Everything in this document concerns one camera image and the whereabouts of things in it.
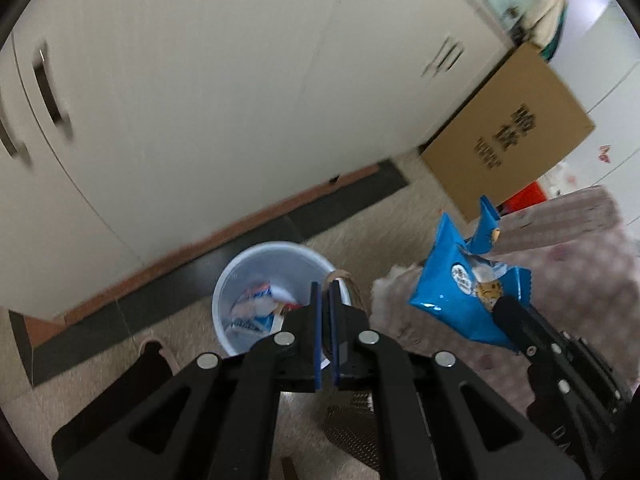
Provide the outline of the blue snack bag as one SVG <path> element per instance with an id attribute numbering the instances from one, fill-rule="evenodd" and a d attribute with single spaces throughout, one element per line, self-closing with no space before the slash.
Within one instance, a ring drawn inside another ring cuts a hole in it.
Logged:
<path id="1" fill-rule="evenodd" d="M 528 306 L 532 274 L 486 258 L 500 236 L 499 221 L 500 214 L 487 196 L 480 198 L 480 221 L 469 238 L 462 237 L 443 214 L 409 304 L 470 341 L 515 350 L 491 312 L 505 296 Z"/>

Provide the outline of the trash inside bin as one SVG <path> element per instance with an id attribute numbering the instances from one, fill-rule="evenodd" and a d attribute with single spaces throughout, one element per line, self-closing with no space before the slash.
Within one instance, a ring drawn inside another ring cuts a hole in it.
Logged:
<path id="1" fill-rule="evenodd" d="M 273 295 L 269 282 L 247 289 L 231 308 L 226 333 L 262 338 L 280 332 L 286 316 L 302 307 L 282 295 Z"/>

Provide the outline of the light blue trash bin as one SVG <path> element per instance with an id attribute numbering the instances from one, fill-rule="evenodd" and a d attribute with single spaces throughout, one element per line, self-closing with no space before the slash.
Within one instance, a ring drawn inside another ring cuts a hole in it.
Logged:
<path id="1" fill-rule="evenodd" d="M 255 245 L 236 256 L 218 278 L 212 299 L 214 330 L 229 356 L 277 333 L 285 315 L 309 304 L 311 285 L 335 270 L 314 250 L 289 242 Z"/>

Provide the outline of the pink checkered tablecloth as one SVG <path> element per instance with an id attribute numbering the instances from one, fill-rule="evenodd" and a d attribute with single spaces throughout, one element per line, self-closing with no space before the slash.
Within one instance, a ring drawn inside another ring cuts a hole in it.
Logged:
<path id="1" fill-rule="evenodd" d="M 602 186 L 499 217 L 483 206 L 463 238 L 442 217 L 427 260 L 372 286 L 371 326 L 424 356 L 448 350 L 518 411 L 534 400 L 524 351 L 491 321 L 513 296 L 553 328 L 581 336 L 639 385 L 639 256 Z"/>

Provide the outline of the red plastic stool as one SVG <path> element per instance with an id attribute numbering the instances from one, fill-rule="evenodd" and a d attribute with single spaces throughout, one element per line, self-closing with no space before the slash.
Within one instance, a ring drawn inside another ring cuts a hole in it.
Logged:
<path id="1" fill-rule="evenodd" d="M 498 206 L 502 216 L 513 214 L 515 211 L 526 209 L 530 206 L 541 204 L 547 200 L 547 195 L 537 181 L 527 185 Z"/>

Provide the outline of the brown cardboard box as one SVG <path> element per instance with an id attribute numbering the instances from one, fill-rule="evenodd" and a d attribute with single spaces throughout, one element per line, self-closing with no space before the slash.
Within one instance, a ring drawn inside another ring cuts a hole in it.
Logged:
<path id="1" fill-rule="evenodd" d="M 499 205 L 521 192 L 593 132 L 574 94 L 523 44 L 422 154 L 465 221 L 480 198 Z"/>

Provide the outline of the white low cabinet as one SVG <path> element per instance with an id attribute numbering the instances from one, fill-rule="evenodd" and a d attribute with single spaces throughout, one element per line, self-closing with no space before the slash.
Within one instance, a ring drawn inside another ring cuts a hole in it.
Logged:
<path id="1" fill-rule="evenodd" d="M 56 318 L 414 148 L 509 44 L 480 0 L 12 0 L 2 306 Z"/>

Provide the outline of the cream hanging jacket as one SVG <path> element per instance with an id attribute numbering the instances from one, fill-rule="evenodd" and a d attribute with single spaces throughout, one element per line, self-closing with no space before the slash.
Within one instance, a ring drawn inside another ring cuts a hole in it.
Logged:
<path id="1" fill-rule="evenodd" d="M 521 18 L 527 41 L 539 49 L 547 47 L 559 28 L 565 6 L 566 0 L 530 0 Z"/>

